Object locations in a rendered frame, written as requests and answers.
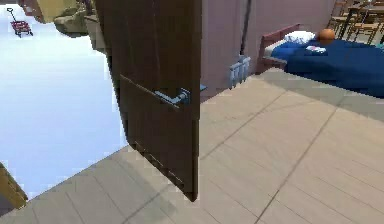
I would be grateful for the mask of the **pale blue push broom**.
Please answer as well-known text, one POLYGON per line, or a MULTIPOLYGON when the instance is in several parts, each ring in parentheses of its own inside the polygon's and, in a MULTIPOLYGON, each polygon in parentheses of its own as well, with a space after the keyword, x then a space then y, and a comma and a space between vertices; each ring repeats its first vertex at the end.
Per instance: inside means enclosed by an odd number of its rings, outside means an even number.
POLYGON ((247 0, 246 12, 244 15, 241 44, 238 61, 229 67, 229 88, 234 88, 238 83, 242 83, 248 76, 248 69, 251 58, 245 55, 245 47, 248 34, 249 18, 251 13, 252 0, 247 0))

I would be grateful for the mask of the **dark brown room door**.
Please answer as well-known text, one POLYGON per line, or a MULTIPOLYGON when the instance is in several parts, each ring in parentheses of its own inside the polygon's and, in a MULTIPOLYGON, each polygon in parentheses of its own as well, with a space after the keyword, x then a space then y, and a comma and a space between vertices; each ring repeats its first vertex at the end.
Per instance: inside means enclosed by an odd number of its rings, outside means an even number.
POLYGON ((202 0, 95 0, 129 145, 198 196, 202 0), (154 92, 174 97, 174 106, 154 92))

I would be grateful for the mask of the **white pillow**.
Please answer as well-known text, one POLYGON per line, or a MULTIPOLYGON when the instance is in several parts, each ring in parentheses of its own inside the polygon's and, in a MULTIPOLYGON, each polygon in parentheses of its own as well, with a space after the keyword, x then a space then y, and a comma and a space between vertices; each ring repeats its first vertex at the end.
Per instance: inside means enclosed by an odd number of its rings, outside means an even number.
POLYGON ((297 44, 306 44, 310 40, 313 40, 316 37, 315 33, 309 31, 296 30, 290 32, 284 36, 284 40, 287 42, 297 43, 297 44))

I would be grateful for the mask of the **orange basketball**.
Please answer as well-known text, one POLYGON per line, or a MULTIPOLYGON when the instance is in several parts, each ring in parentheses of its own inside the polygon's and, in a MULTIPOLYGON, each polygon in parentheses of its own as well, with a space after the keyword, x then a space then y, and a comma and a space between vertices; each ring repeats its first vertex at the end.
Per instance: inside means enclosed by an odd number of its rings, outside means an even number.
POLYGON ((317 41, 322 45, 327 45, 335 40, 335 32, 333 29, 322 29, 317 34, 317 41))

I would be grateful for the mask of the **wooden dining chair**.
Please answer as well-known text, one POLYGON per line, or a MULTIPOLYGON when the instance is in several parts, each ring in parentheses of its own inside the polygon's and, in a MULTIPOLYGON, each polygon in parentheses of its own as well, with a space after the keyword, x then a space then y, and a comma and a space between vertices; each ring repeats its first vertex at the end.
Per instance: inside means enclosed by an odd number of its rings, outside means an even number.
MULTIPOLYGON (((333 28, 339 34, 341 27, 347 17, 348 7, 364 2, 379 2, 379 0, 356 0, 349 3, 348 0, 336 0, 332 9, 331 17, 328 21, 327 28, 333 28)), ((349 39, 352 35, 357 38, 360 34, 368 35, 367 43, 371 44, 377 33, 382 35, 380 44, 384 42, 384 16, 370 14, 363 21, 364 14, 353 15, 352 22, 349 24, 344 35, 349 39)))

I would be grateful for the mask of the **red toy wagon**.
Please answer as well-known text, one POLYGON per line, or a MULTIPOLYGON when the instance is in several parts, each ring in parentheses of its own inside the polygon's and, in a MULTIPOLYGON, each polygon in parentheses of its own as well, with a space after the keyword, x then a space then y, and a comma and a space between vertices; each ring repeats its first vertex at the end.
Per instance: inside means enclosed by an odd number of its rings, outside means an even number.
POLYGON ((14 33, 21 38, 23 33, 26 33, 28 35, 33 35, 33 32, 29 26, 29 24, 24 20, 17 20, 13 14, 12 8, 7 8, 7 11, 11 14, 13 20, 10 22, 14 33))

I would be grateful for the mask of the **dark dining table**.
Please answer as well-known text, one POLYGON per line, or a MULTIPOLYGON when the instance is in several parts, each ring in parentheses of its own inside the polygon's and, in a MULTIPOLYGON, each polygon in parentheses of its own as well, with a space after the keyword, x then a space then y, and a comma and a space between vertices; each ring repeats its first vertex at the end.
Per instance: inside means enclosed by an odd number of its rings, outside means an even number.
POLYGON ((349 6, 347 17, 338 34, 339 39, 341 39, 344 36, 349 24, 352 22, 352 16, 360 15, 361 13, 364 14, 363 21, 365 21, 366 17, 370 14, 377 14, 380 16, 384 16, 384 0, 379 0, 379 2, 358 3, 352 6, 349 6))

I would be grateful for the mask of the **wooden furniture corner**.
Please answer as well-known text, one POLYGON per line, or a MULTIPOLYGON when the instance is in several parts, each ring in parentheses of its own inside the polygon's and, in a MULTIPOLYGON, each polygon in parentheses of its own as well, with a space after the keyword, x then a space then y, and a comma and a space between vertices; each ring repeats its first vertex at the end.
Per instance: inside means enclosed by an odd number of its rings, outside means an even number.
POLYGON ((28 196, 5 166, 0 162, 0 195, 3 196, 14 208, 26 205, 28 196))

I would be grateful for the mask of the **blue bed with red frame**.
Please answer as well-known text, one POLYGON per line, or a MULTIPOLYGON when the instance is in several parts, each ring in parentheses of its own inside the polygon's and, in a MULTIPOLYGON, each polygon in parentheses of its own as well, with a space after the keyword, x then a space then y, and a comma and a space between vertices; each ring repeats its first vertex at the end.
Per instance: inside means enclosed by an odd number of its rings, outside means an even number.
POLYGON ((299 30, 299 24, 264 34, 259 49, 259 73, 271 67, 314 81, 384 99, 384 49, 374 45, 334 40, 328 45, 316 39, 306 44, 285 42, 283 37, 299 30), (326 48, 325 53, 306 50, 326 48))

